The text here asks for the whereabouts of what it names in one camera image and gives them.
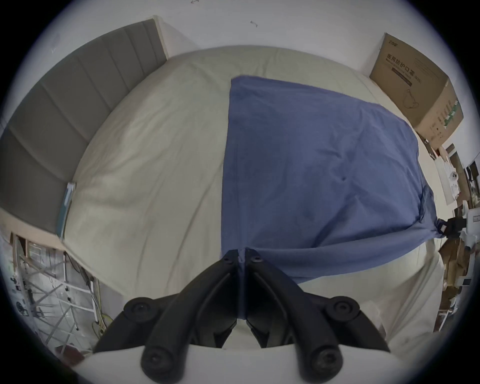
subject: black screw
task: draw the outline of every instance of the black screw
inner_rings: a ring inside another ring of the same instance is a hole
[[[163,348],[151,348],[145,351],[142,366],[156,373],[168,373],[173,368],[173,359]]]
[[[326,348],[314,355],[312,369],[322,375],[337,374],[342,367],[342,355],[333,348]]]
[[[335,304],[334,308],[335,311],[341,314],[349,314],[353,310],[352,306],[345,301]]]
[[[132,308],[132,313],[143,313],[149,310],[150,306],[147,303],[136,303]]]

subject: white plastic part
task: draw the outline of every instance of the white plastic part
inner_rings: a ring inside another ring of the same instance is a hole
[[[93,384],[152,384],[140,367],[144,347],[89,356],[73,369]],[[329,384],[404,383],[411,373],[388,352],[341,345],[343,367]],[[190,345],[180,384],[304,383],[294,345],[231,350]]]

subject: bed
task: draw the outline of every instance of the bed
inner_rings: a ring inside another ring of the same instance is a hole
[[[405,119],[367,77],[281,48],[225,47],[171,58],[101,125],[76,169],[64,244],[126,298],[179,292],[218,260],[230,80],[239,75],[312,85],[377,103]],[[419,164],[438,217],[452,216],[433,160],[417,136]],[[359,302],[396,288],[432,259],[419,246],[385,265],[301,286]]]

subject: metal frame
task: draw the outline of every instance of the metal frame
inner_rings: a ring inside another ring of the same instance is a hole
[[[38,337],[40,338],[40,340],[42,341],[42,343],[45,346],[48,346],[48,343],[52,339],[61,342],[62,343],[61,354],[63,354],[65,349],[66,349],[66,346],[68,345],[68,342],[69,342],[71,336],[74,336],[74,337],[81,336],[81,337],[88,338],[86,336],[77,335],[77,334],[73,333],[74,328],[76,328],[77,330],[79,329],[78,328],[78,323],[75,319],[75,314],[74,314],[74,310],[73,310],[74,308],[76,310],[92,312],[95,316],[96,323],[98,323],[98,321],[99,321],[98,320],[98,315],[97,315],[97,309],[99,310],[99,307],[98,307],[98,304],[95,300],[96,298],[95,298],[95,294],[94,294],[94,291],[93,291],[94,287],[91,285],[91,286],[88,287],[89,289],[85,289],[85,288],[81,288],[81,287],[78,287],[76,285],[68,283],[67,273],[66,273],[67,259],[66,259],[65,255],[63,256],[63,261],[62,262],[56,263],[56,264],[51,265],[51,266],[40,265],[35,260],[32,260],[29,257],[29,255],[25,255],[25,257],[20,255],[20,252],[19,252],[18,246],[17,246],[17,241],[18,241],[18,237],[15,234],[13,234],[13,243],[15,244],[15,246],[13,247],[13,259],[14,259],[14,263],[15,263],[15,267],[16,267],[16,272],[17,272],[17,275],[18,275],[17,277],[18,277],[18,280],[19,280],[19,283],[20,283],[19,284],[20,285],[20,290],[21,290],[21,293],[22,293],[22,295],[24,297],[24,300],[25,300],[25,303],[26,303],[25,306],[26,306],[27,313],[28,313],[28,316],[30,316],[30,318],[33,319],[32,320],[32,326],[34,327],[34,332],[38,335]],[[30,252],[34,248],[37,248],[37,249],[41,250],[41,248],[36,246],[34,243],[29,243],[28,240],[25,240],[25,241],[26,241],[26,249],[29,249],[29,247],[30,247]],[[22,262],[24,262],[25,264],[27,264],[31,268],[35,269],[35,271],[32,272],[32,273],[24,273],[22,271]],[[63,265],[63,281],[58,280],[55,276],[53,276],[49,272],[50,269],[55,268],[59,265]],[[50,278],[52,280],[52,282],[58,283],[58,285],[50,291],[45,291],[44,289],[40,288],[39,286],[37,286],[36,284],[34,284],[33,282],[31,282],[29,280],[29,278],[31,276],[34,276],[34,275],[37,275],[37,274],[42,274],[44,276],[47,276],[48,278]],[[43,293],[44,295],[40,299],[35,300],[35,302],[32,303],[31,300],[29,299],[28,294],[27,294],[27,289],[26,288],[28,286],[34,287],[39,291],[39,292],[35,292],[34,294]],[[68,288],[75,289],[75,290],[80,291],[80,292],[87,293],[88,295],[90,295],[92,297],[92,308],[86,308],[86,307],[83,307],[81,305],[77,305],[77,304],[74,304],[72,302],[60,299],[59,297],[54,295],[55,291],[57,291],[60,287],[68,287]],[[68,304],[68,308],[65,311],[63,311],[62,316],[57,320],[57,322],[55,324],[50,324],[46,320],[40,318],[36,313],[36,307],[40,306],[41,302],[49,296],[58,300],[59,304],[62,303],[62,302],[65,303],[65,304]],[[66,330],[60,328],[60,323],[65,318],[65,316],[67,315],[68,312],[71,312],[71,314],[72,314],[73,325],[71,326],[69,331],[66,331]],[[34,319],[37,319],[38,321],[41,321],[42,323],[44,323],[46,325],[49,325],[51,327],[50,333],[47,334],[45,331],[40,330],[38,328],[38,326],[36,325],[36,322],[35,322]],[[57,331],[57,330],[67,334],[67,337],[65,338],[65,340],[60,340],[60,339],[58,339],[57,337],[54,336],[55,331]],[[47,338],[45,340],[43,340],[42,337],[40,337],[41,333],[47,335]]]

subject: cardboard box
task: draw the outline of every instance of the cardboard box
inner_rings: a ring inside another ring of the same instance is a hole
[[[463,119],[448,76],[415,48],[391,35],[385,34],[370,78],[434,150]]]

